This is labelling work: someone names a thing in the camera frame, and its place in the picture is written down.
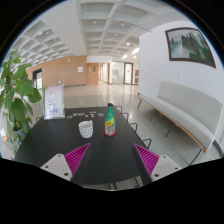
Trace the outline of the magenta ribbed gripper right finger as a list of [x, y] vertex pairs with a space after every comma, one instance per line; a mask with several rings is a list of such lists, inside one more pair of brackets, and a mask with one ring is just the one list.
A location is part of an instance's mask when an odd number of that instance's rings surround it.
[[158, 156], [152, 151], [137, 144], [134, 145], [134, 148], [138, 152], [144, 168], [152, 181], [157, 181], [181, 170], [181, 167], [167, 155]]

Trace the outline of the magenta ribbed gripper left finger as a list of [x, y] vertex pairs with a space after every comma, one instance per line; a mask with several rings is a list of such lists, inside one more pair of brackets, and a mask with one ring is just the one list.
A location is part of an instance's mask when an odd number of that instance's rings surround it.
[[58, 177], [61, 177], [65, 180], [70, 181], [78, 169], [83, 156], [85, 155], [90, 144], [87, 143], [83, 146], [80, 146], [69, 153], [56, 154], [49, 161], [47, 161], [41, 169], [48, 171]]

